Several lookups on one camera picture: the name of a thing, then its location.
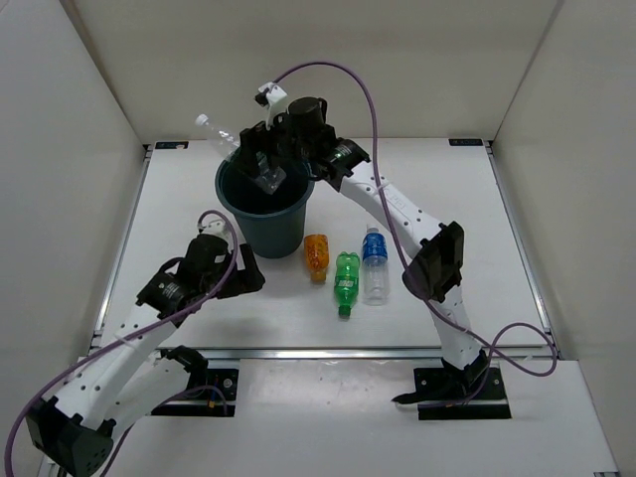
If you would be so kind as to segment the green label water bottle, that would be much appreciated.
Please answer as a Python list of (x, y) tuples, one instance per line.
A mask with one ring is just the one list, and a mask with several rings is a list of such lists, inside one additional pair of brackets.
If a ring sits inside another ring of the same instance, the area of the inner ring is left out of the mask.
[[(239, 148), (239, 136), (227, 128), (215, 124), (205, 113), (197, 116), (195, 124), (204, 131), (206, 139), (213, 149), (230, 165), (237, 169), (233, 164), (233, 158)], [(275, 193), (286, 178), (286, 173), (282, 168), (271, 169), (271, 172), (273, 176), (272, 185), (257, 185), (253, 182), (267, 195)]]

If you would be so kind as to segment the blue label water bottle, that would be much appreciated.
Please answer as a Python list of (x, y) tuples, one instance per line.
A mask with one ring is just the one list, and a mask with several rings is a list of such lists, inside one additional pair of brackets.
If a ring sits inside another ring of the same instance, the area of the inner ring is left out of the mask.
[(388, 249), (384, 235), (368, 225), (362, 244), (364, 298), (369, 305), (384, 305), (389, 297)]

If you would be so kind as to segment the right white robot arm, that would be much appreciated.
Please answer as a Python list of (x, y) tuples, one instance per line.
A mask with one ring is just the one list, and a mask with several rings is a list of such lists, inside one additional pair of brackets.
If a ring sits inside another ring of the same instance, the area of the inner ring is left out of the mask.
[(232, 165), (266, 194), (290, 180), (288, 170), (297, 166), (308, 180), (327, 183), (387, 228), (397, 251), (409, 258), (404, 286), (431, 309), (447, 387), (458, 397), (473, 395), (483, 386), (489, 363), (471, 334), (461, 295), (462, 227), (425, 213), (384, 178), (359, 144), (338, 136), (327, 122), (325, 99), (289, 101), (267, 89), (255, 100), (265, 118), (240, 133)]

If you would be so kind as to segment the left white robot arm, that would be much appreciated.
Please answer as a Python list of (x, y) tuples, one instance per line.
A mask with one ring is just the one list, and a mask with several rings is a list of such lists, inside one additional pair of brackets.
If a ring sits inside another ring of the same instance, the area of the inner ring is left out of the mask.
[(137, 294), (134, 309), (112, 337), (114, 348), (29, 408), (26, 422), (34, 445), (68, 474), (91, 476), (115, 439), (140, 417), (174, 395), (203, 394), (208, 363), (199, 352), (179, 346), (158, 359), (152, 355), (207, 294), (225, 299), (262, 288), (265, 278), (251, 246), (238, 246), (242, 266), (233, 261), (233, 252), (227, 239), (199, 234), (185, 256), (165, 262)]

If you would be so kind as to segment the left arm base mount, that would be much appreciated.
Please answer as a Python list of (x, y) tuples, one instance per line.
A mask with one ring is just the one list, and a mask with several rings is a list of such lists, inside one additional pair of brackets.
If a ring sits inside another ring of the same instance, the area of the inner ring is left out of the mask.
[(153, 416), (234, 417), (239, 361), (209, 360), (207, 369), (189, 378), (186, 390), (153, 409)]

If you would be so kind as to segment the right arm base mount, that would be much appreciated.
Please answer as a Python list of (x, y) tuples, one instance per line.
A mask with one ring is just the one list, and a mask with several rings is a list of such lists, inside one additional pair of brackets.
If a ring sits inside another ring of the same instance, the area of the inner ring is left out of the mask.
[(392, 399), (400, 406), (416, 406), (417, 417), (426, 420), (511, 419), (509, 401), (499, 367), (491, 367), (468, 390), (443, 368), (415, 368), (414, 391)]

